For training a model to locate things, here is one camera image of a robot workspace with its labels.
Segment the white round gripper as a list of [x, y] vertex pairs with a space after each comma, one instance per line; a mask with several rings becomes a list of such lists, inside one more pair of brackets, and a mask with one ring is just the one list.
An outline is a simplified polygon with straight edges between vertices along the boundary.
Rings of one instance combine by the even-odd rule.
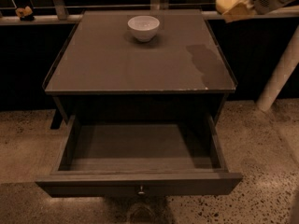
[[226, 22], [251, 19], [258, 14], [267, 14], [273, 10], [285, 7], [294, 0], [244, 0], [230, 1], [226, 4], [222, 16]]

